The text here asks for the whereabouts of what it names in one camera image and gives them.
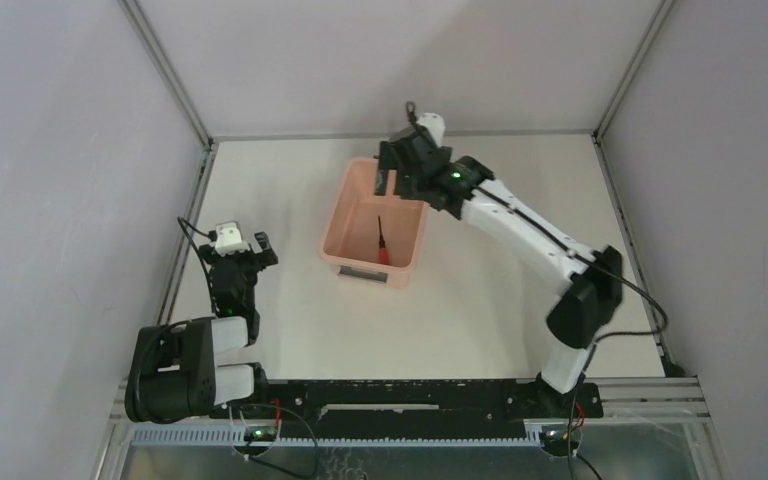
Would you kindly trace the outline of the right controller board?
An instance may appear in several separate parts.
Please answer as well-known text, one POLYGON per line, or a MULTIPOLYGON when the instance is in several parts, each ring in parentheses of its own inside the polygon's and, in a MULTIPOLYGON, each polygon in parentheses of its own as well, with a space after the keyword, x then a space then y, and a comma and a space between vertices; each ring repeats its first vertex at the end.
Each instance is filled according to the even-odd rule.
POLYGON ((552 458, 575 456, 579 446, 573 432, 565 429, 544 429, 540 432, 540 449, 552 458))

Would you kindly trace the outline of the red handled screwdriver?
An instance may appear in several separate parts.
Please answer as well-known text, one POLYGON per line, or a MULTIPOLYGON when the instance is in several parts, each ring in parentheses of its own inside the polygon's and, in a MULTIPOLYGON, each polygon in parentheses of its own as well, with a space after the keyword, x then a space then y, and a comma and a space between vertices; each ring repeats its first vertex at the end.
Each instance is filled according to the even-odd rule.
POLYGON ((387 248, 387 243, 383 234, 383 225, 381 216, 377 217, 378 224, 378 261, 382 265, 390 265, 390 256, 387 248))

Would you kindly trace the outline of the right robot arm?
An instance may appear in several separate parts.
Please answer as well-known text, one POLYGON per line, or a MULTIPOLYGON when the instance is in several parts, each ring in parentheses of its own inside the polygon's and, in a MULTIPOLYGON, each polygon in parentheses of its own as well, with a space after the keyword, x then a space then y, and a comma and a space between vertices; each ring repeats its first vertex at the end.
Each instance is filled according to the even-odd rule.
POLYGON ((565 415, 578 400, 597 334, 623 301, 623 256, 594 250, 565 235, 520 201, 496 175, 470 156, 453 157, 426 126, 411 125, 379 144, 375 193, 388 179, 404 200, 421 201, 490 235, 544 279, 557 301, 546 316, 552 335, 538 375, 539 406, 565 415))

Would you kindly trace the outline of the controller board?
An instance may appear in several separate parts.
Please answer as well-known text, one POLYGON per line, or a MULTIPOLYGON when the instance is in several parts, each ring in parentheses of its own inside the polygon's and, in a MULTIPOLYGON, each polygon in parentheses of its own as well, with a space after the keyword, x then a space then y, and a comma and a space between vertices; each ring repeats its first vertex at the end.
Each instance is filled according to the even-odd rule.
POLYGON ((251 427, 244 435, 245 443, 274 442, 278 431, 272 427, 251 427))
POLYGON ((573 432, 565 429, 544 429, 540 432, 540 449, 552 458, 575 456, 579 446, 573 432))

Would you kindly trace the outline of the left controller board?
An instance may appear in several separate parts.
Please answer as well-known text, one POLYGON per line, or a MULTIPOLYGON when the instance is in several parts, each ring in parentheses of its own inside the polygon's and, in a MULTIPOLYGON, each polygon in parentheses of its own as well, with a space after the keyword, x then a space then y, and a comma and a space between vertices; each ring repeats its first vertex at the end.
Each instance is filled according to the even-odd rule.
POLYGON ((244 435, 245 443, 274 442, 278 431, 272 427, 251 427, 244 435))

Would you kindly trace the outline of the pink plastic bin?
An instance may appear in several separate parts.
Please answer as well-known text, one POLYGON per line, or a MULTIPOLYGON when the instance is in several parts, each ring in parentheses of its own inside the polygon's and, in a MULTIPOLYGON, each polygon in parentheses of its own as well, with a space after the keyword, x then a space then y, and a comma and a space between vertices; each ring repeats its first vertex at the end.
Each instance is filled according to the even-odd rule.
POLYGON ((429 206, 395 195, 393 172, 386 195, 375 196, 376 166, 372 158, 348 162, 319 252, 340 277, 400 289, 418 264, 429 206), (378 261, 378 216, 390 265, 378 261))

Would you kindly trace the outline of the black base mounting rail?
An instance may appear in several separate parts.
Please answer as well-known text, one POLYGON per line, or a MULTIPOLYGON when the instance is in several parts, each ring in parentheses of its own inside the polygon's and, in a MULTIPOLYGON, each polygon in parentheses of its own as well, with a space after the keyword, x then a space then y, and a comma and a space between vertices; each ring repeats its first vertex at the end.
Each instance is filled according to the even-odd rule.
POLYGON ((513 436, 528 421, 604 415, 594 383, 557 394, 530 379, 272 381, 258 399, 285 408, 291 433, 364 439, 513 436))

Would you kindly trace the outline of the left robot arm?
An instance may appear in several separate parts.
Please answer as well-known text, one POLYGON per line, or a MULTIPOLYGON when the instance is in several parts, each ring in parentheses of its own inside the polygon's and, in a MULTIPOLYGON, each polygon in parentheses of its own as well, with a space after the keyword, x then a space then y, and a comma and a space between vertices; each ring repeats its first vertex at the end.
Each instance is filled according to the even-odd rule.
POLYGON ((217 360, 223 352, 253 346, 259 337, 255 286, 259 273, 278 257, 266 233, 254 238, 257 250, 232 240, 227 231, 199 247, 212 315, 139 331, 124 397, 131 421, 171 424, 208 416, 229 402, 250 417, 270 409, 273 392, 259 363, 221 366, 217 360))

